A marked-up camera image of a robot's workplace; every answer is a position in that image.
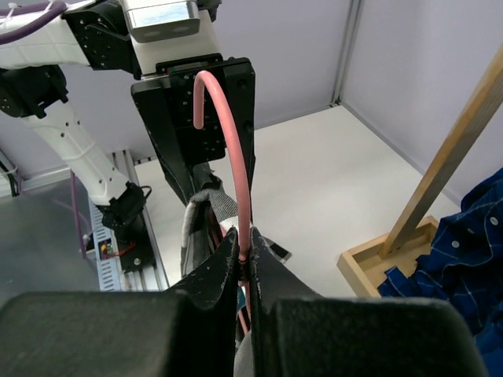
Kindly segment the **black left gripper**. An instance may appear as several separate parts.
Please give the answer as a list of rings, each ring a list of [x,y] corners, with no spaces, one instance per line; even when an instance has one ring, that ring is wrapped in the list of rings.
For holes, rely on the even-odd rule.
[[[222,159],[227,144],[238,216],[240,220],[252,220],[245,165],[245,162],[255,162],[255,71],[251,61],[246,57],[224,60],[221,55],[212,54],[187,60],[185,65],[172,62],[158,64],[157,68],[157,77],[135,83],[130,92],[167,183],[182,203],[187,204],[194,187],[186,163]],[[194,127],[194,81],[200,71],[208,71],[218,80],[237,131],[224,129],[222,133],[207,90],[204,91],[204,127],[200,130]]]

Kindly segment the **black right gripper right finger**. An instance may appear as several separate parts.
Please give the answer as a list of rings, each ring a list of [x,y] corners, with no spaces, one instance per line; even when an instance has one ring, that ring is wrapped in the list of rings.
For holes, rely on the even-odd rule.
[[[257,376],[485,376],[450,304],[325,298],[280,263],[257,228],[249,253]]]

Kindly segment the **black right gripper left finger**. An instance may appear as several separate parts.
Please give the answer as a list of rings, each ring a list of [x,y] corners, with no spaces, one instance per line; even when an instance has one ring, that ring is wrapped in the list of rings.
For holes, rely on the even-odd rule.
[[[158,292],[36,292],[1,310],[4,376],[230,376],[238,234]]]

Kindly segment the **pink wire hanger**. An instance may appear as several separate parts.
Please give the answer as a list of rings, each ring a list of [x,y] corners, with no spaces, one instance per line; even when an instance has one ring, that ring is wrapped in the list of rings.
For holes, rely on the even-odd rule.
[[[250,228],[252,223],[251,195],[248,185],[244,155],[235,121],[226,96],[218,80],[209,71],[196,74],[193,85],[193,125],[196,129],[204,128],[204,93],[208,92],[217,112],[217,116],[229,152],[229,161],[233,174],[233,183],[237,199],[239,262],[242,266],[248,262],[251,249]]]

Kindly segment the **black white checkered shirt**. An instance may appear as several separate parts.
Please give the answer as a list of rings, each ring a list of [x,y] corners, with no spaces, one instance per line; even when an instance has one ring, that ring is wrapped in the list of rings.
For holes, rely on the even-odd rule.
[[[182,225],[181,276],[188,276],[216,251],[226,232],[237,226],[237,203],[225,193],[222,180],[208,163],[193,168],[197,192],[185,208]],[[252,334],[245,289],[237,289],[235,376],[253,376]]]

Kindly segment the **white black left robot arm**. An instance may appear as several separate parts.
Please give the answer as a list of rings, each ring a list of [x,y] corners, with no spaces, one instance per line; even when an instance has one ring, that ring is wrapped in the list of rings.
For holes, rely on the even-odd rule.
[[[248,194],[255,168],[255,73],[224,58],[217,1],[47,1],[1,12],[1,110],[22,119],[79,176],[104,225],[133,225],[145,190],[119,173],[68,98],[65,64],[125,71],[131,96],[178,198],[213,183],[208,163],[230,155]]]

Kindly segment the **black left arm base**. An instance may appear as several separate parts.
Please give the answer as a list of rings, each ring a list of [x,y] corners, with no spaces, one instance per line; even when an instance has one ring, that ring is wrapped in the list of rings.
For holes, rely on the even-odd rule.
[[[141,266],[155,265],[155,258],[149,245],[148,233],[143,221],[142,211],[152,193],[150,186],[126,183],[125,192],[118,199],[111,199],[108,206],[99,206],[102,224],[111,230],[115,237],[115,254],[125,273],[136,272]]]

